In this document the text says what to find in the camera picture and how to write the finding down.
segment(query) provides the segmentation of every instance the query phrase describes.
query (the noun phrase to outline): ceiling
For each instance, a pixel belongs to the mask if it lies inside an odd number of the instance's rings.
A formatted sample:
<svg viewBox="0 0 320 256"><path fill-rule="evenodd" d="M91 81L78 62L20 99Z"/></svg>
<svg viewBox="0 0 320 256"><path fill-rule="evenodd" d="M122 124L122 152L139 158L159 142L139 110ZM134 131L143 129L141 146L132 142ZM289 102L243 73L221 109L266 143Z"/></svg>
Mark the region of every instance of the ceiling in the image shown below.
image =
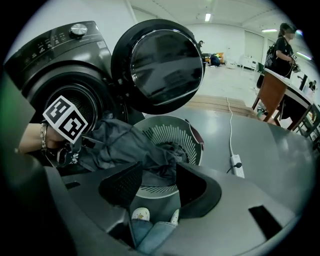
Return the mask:
<svg viewBox="0 0 320 256"><path fill-rule="evenodd" d="M129 0L134 9L146 12L159 19L167 19L182 25L226 24L242 27L262 35L263 29L279 29L283 22L292 24L290 19L268 0ZM211 13L205 22L206 13ZM275 41L277 32L267 34ZM296 51L311 55L302 38L292 41Z"/></svg>

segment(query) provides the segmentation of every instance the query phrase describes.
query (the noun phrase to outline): person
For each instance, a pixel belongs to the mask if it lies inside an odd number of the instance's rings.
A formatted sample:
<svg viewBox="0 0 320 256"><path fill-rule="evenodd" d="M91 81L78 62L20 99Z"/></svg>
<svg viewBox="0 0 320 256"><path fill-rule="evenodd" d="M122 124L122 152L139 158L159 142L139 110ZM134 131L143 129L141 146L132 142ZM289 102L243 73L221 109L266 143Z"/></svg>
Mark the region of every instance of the person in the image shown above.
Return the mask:
<svg viewBox="0 0 320 256"><path fill-rule="evenodd" d="M132 213L131 223L136 249L150 255L159 248L178 225L179 209L175 210L170 222L159 221L155 225L150 222L147 208L137 208Z"/></svg>
<svg viewBox="0 0 320 256"><path fill-rule="evenodd" d="M316 80L310 81L310 82L309 82L309 88L310 88L312 91L315 91L315 90L316 90L316 84L317 84L317 81L316 81Z"/></svg>
<svg viewBox="0 0 320 256"><path fill-rule="evenodd" d="M275 42L274 53L271 58L271 65L268 66L270 70L288 79L290 79L291 73L296 65L296 61L293 58L294 51L290 45L291 40L295 38L295 33L296 29L291 27L289 24L282 23L280 25L278 39ZM302 116L305 111L305 109L301 108L295 100L287 97L286 95L283 97L280 106L283 106L281 115L282 119L287 119L289 117L292 120L296 119Z"/></svg>
<svg viewBox="0 0 320 256"><path fill-rule="evenodd" d="M295 29L287 23L282 23L279 28L278 39L274 46L274 56L270 69L277 74L290 78L295 60L294 51L290 41L295 37Z"/></svg>
<svg viewBox="0 0 320 256"><path fill-rule="evenodd" d="M202 41L202 40L200 40L200 41L198 42L198 47L199 47L200 50L201 50L201 47L202 47L203 44L204 44L204 41Z"/></svg>
<svg viewBox="0 0 320 256"><path fill-rule="evenodd" d="M211 54L210 56L210 67L215 68L220 66L220 60L215 54Z"/></svg>
<svg viewBox="0 0 320 256"><path fill-rule="evenodd" d="M42 140L41 127L40 123L28 124L19 144L19 152L26 154L41 150L43 141L48 149L58 149L63 146L65 138L49 125L46 127L45 138Z"/></svg>

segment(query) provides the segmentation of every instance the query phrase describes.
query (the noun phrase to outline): jeans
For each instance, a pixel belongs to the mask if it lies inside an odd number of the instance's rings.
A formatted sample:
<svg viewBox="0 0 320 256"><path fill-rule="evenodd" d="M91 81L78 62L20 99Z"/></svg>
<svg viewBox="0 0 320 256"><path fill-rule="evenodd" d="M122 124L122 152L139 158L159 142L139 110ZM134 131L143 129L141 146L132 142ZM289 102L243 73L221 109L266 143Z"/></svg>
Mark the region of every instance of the jeans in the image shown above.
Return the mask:
<svg viewBox="0 0 320 256"><path fill-rule="evenodd" d="M219 58L217 56L214 56L214 55L212 55L210 57L210 63L211 63L211 66L217 66L217 67L220 66Z"/></svg>
<svg viewBox="0 0 320 256"><path fill-rule="evenodd" d="M150 221L142 219L132 220L132 229L137 250L144 254L152 254L160 247L175 229L170 222L157 222L153 225Z"/></svg>

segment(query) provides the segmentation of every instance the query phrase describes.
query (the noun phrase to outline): power strip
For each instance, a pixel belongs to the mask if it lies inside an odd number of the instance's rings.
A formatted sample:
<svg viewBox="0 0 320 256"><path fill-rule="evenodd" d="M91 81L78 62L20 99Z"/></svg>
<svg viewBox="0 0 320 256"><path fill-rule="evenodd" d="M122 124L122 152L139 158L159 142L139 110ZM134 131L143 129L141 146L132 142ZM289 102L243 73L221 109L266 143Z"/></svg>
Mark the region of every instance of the power strip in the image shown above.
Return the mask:
<svg viewBox="0 0 320 256"><path fill-rule="evenodd" d="M237 163L241 163L240 156L238 154L234 154L231 156L231 164L232 166L235 166ZM244 169L241 167L233 167L233 173L237 175L238 177L245 178Z"/></svg>

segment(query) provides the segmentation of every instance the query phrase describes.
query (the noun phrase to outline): white cable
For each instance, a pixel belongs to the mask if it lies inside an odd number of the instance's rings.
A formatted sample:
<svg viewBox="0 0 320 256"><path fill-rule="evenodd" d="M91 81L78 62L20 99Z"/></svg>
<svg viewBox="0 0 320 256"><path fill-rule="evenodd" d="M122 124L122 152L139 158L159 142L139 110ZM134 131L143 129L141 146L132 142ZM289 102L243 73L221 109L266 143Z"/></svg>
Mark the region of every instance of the white cable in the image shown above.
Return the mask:
<svg viewBox="0 0 320 256"><path fill-rule="evenodd" d="M233 117L233 113L231 111L231 108L230 108L230 103L229 103L229 100L228 100L228 97L225 97L226 98L226 101L228 102L228 108L229 108L229 111L231 112L231 118L230 118L230 140L229 140L229 145L230 145L230 151L231 151L231 156L234 156L234 151L232 150L232 146L231 146L231 138L232 138L232 125L231 125L231 120L232 120L232 117Z"/></svg>
<svg viewBox="0 0 320 256"><path fill-rule="evenodd" d="M287 75L289 75L290 74L290 72L291 72L291 70L292 70L292 68L294 67L294 65L292 64L291 65L291 68L290 68L290 71L289 71L289 73L288 74L286 74L285 76L284 76L284 78L286 78L287 77Z"/></svg>

